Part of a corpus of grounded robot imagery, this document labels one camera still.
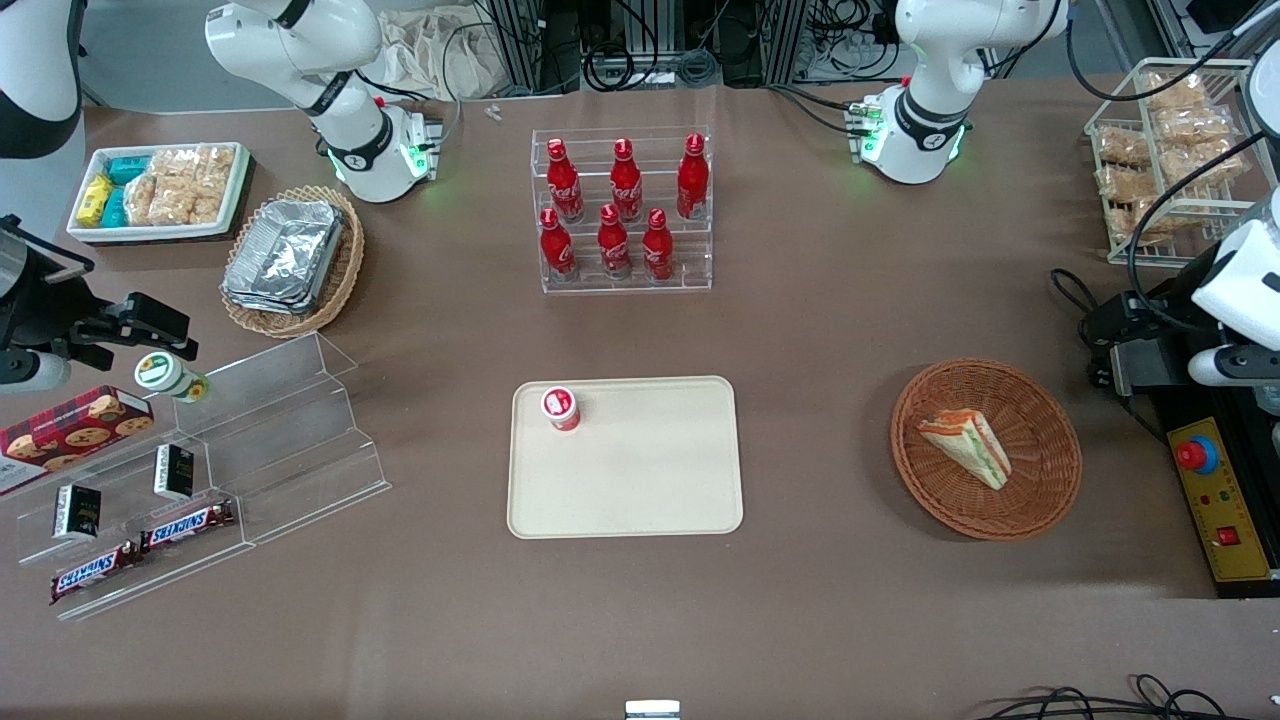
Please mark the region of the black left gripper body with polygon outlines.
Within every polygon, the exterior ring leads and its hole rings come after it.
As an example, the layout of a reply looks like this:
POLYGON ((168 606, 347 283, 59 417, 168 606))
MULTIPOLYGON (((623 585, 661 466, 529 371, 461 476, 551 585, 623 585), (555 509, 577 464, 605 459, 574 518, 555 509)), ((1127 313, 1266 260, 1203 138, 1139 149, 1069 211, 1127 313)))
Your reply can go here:
POLYGON ((1142 313, 1142 340, 1161 340, 1185 334, 1196 342, 1217 341, 1220 323, 1197 306, 1190 296, 1201 287, 1213 266, 1219 246, 1204 250, 1180 272, 1157 284, 1144 286, 1143 295, 1164 315, 1147 309, 1142 313))

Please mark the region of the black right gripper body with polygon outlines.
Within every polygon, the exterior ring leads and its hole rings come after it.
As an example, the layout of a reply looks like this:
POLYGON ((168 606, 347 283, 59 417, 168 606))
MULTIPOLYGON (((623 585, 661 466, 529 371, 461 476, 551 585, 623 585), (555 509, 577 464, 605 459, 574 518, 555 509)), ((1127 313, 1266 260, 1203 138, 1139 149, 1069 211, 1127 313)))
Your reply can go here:
POLYGON ((5 215, 1 228, 4 356, 96 356, 78 347, 125 343, 113 305, 87 284, 93 260, 31 234, 18 217, 5 215))

